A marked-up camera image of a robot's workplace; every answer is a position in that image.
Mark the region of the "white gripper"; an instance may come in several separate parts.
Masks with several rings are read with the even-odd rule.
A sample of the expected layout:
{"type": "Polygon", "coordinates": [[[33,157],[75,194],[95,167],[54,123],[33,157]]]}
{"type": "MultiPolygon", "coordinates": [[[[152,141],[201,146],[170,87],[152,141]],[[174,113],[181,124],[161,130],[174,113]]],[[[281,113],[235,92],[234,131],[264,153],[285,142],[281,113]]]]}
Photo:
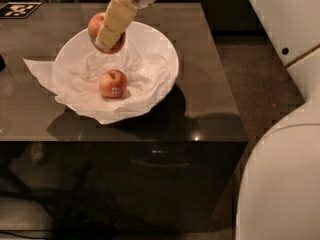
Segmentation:
{"type": "Polygon", "coordinates": [[[118,42],[137,14],[156,0],[111,0],[99,27],[95,45],[108,52],[118,42]]]}

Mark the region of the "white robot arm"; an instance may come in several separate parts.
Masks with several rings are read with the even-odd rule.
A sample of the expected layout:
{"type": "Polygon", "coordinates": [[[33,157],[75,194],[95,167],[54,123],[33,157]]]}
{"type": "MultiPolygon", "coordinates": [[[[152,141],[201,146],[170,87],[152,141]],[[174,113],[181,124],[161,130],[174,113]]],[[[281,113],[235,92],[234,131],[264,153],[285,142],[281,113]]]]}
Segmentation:
{"type": "Polygon", "coordinates": [[[304,104],[259,140],[235,240],[320,240],[320,0],[249,0],[304,104]]]}

